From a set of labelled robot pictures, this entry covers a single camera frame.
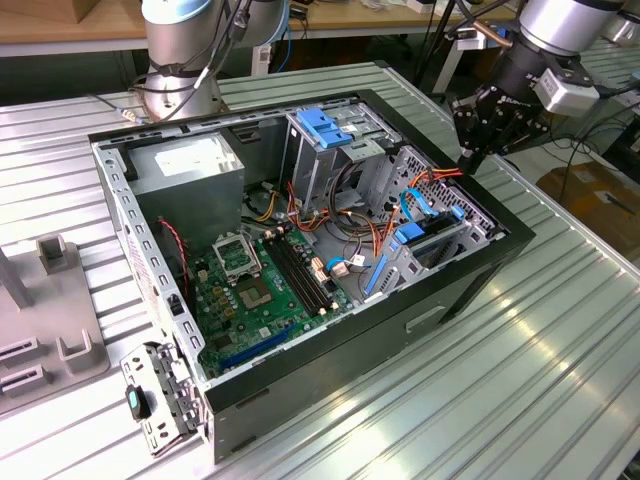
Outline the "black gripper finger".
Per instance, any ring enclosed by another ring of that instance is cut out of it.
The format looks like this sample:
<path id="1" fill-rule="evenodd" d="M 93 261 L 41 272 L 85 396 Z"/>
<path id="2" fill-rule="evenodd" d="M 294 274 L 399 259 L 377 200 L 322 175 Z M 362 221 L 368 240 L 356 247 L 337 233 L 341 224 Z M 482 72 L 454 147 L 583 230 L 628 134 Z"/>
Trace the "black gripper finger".
<path id="1" fill-rule="evenodd" d="M 478 165 L 487 156 L 504 154 L 549 132 L 549 123 L 527 115 L 493 115 L 480 121 Z"/>
<path id="2" fill-rule="evenodd" d="M 451 102 L 454 127 L 461 148 L 458 167 L 466 174 L 475 174 L 484 159 L 480 119 L 473 97 Z"/>

